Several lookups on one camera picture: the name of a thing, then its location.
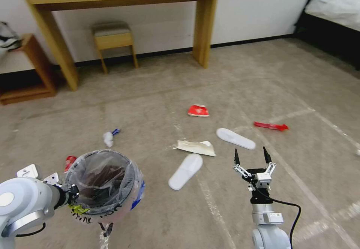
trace table leg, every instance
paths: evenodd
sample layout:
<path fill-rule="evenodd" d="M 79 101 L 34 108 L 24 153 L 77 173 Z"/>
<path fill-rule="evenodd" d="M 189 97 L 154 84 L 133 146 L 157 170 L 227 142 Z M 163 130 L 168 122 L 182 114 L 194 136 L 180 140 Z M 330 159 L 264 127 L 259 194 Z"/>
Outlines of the table leg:
<path fill-rule="evenodd" d="M 204 68 L 208 67 L 211 35 L 215 16 L 216 0 L 198 0 L 192 55 Z"/>
<path fill-rule="evenodd" d="M 31 4 L 29 6 L 56 61 L 61 67 L 67 83 L 73 91 L 76 91 L 78 88 L 78 73 L 52 12 L 39 10 Z"/>

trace black bed frame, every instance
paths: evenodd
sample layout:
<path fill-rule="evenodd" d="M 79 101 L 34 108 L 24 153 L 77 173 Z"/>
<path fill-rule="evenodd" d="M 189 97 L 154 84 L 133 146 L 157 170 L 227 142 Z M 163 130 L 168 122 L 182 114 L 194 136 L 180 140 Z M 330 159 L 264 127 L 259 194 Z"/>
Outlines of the black bed frame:
<path fill-rule="evenodd" d="M 360 69 L 360 32 L 302 11 L 294 36 L 339 56 Z"/>

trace bed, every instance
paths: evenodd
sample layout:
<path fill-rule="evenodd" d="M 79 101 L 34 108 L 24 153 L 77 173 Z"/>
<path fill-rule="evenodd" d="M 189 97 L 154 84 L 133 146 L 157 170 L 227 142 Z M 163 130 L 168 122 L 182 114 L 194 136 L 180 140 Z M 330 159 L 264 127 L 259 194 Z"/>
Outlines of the bed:
<path fill-rule="evenodd" d="M 360 69 L 360 0 L 308 0 L 294 34 Z"/>

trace trash bin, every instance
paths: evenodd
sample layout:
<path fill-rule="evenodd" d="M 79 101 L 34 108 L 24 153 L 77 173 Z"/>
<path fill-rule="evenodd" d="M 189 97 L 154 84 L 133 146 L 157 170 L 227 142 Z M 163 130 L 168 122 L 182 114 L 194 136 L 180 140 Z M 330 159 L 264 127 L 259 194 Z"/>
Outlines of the trash bin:
<path fill-rule="evenodd" d="M 96 150 L 77 158 L 64 184 L 79 189 L 70 208 L 73 218 L 83 224 L 118 222 L 140 202 L 145 189 L 137 165 L 112 150 Z"/>

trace stool cushion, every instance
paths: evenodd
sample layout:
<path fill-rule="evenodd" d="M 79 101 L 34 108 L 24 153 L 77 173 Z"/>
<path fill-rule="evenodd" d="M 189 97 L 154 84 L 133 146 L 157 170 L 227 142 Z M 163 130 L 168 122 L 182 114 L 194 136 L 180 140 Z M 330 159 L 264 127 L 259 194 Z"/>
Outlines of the stool cushion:
<path fill-rule="evenodd" d="M 92 26 L 92 31 L 94 36 L 98 37 L 98 36 L 129 33 L 130 28 L 126 22 L 119 21 L 119 22 L 96 24 Z"/>

